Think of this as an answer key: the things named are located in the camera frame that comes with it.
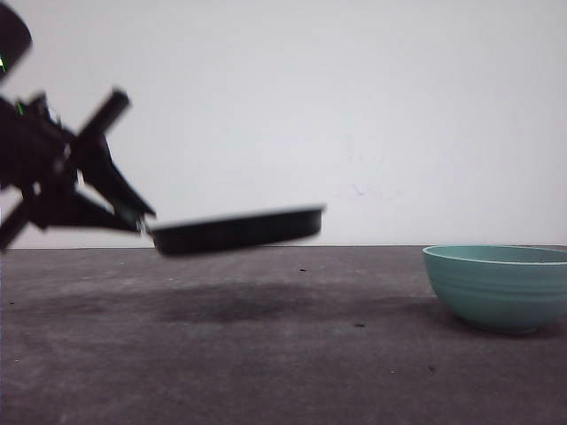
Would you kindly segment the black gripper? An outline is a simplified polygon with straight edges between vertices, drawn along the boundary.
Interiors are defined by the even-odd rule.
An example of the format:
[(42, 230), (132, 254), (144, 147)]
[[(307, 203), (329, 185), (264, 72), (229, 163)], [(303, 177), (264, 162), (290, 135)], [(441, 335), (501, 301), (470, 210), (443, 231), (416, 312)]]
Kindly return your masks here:
[(1, 188), (21, 200), (1, 223), (6, 250), (27, 224), (109, 228), (138, 232), (156, 216), (113, 163), (105, 133), (129, 107), (128, 95), (112, 91), (79, 133), (50, 116), (47, 96), (1, 102)]

